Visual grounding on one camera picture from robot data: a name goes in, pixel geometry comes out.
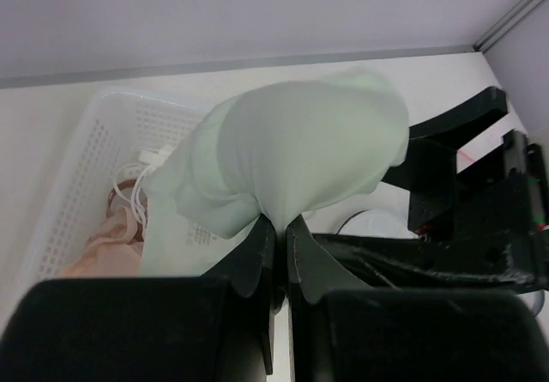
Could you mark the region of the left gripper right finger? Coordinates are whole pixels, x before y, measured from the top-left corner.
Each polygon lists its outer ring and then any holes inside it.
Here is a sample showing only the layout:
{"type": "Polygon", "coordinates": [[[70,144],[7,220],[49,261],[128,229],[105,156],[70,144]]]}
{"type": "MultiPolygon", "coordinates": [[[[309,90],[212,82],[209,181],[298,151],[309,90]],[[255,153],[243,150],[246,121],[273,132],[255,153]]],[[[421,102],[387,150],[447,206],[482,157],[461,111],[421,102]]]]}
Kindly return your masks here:
{"type": "Polygon", "coordinates": [[[548,346],[509,292],[371,288],[286,231],[295,381],[545,381],[548,346]]]}

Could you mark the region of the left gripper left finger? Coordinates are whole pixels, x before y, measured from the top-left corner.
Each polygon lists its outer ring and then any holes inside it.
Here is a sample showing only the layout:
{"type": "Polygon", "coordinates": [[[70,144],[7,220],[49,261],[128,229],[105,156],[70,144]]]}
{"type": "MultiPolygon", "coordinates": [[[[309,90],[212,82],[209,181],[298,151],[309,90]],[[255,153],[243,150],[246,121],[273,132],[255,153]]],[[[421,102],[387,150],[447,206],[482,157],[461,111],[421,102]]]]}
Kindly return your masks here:
{"type": "Polygon", "coordinates": [[[196,277],[33,286],[1,338],[4,381],[264,381],[273,372],[275,231],[196,277]]]}

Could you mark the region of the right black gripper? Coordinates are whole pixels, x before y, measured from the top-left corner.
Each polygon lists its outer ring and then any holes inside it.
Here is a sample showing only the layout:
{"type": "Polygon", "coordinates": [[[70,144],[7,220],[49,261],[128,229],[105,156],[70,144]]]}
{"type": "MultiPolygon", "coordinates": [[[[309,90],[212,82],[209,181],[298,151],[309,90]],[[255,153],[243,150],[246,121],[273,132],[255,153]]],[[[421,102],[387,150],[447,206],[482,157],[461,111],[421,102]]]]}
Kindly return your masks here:
{"type": "MultiPolygon", "coordinates": [[[[458,150],[507,114],[506,93],[490,86],[409,136],[458,150]]],[[[408,226],[421,239],[315,233],[314,240],[373,287],[543,289],[548,188],[540,146],[511,130],[459,173],[453,155],[441,164],[411,191],[408,226]]]]}

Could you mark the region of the blue-trimmed mesh laundry bag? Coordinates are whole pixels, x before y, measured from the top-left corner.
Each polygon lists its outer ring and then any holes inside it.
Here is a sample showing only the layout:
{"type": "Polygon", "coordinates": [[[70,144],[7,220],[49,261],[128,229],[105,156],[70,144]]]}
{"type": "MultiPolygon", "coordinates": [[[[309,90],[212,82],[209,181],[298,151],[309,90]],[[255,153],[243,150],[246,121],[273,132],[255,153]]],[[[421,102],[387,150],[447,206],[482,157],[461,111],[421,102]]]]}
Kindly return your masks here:
{"type": "Polygon", "coordinates": [[[407,228],[407,222],[386,209],[362,210],[351,215],[338,228],[337,234],[382,239],[417,239],[418,235],[407,228]]]}

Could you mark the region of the light green bra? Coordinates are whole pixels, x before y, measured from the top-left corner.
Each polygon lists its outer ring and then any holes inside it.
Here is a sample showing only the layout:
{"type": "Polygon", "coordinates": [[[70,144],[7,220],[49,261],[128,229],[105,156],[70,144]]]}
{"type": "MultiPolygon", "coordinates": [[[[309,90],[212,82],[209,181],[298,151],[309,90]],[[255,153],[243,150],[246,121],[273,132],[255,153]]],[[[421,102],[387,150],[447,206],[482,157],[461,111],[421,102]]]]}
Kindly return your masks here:
{"type": "Polygon", "coordinates": [[[277,234],[307,211],[373,192],[406,157],[404,99],[351,71],[279,82],[217,105],[148,176],[144,276],[199,276],[260,216],[277,234]]]}

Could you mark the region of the pink-trimmed mesh laundry bag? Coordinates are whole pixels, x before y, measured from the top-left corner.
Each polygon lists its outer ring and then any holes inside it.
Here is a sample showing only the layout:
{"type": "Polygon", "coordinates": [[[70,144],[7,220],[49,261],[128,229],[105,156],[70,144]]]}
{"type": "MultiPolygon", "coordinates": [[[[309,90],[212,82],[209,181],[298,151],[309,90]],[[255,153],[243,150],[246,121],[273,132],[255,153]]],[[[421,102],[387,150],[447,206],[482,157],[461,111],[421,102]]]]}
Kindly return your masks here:
{"type": "Polygon", "coordinates": [[[514,111],[499,119],[497,123],[491,125],[458,150],[457,172],[463,171],[501,145],[503,135],[510,130],[525,130],[522,121],[514,111]]]}

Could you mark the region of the white perforated plastic basket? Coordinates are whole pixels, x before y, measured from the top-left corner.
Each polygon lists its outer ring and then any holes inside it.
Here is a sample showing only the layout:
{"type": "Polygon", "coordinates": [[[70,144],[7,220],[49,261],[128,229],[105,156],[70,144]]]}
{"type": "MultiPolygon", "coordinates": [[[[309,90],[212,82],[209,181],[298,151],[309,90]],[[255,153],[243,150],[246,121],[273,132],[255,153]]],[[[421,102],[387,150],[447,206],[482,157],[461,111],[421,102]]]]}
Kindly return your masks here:
{"type": "Polygon", "coordinates": [[[57,276],[106,218],[115,173],[143,149],[177,145],[213,103],[124,87],[99,91],[69,142],[16,277],[57,276]]]}

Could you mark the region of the right aluminium frame post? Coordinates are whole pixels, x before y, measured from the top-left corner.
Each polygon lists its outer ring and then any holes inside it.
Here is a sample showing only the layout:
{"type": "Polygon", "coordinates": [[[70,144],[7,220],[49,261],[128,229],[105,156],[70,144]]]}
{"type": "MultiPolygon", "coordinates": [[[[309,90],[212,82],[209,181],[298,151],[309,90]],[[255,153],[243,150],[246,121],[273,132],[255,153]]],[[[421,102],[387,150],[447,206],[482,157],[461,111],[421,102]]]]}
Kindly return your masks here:
{"type": "Polygon", "coordinates": [[[483,53],[489,51],[546,1],[520,0],[472,44],[473,49],[483,53]]]}

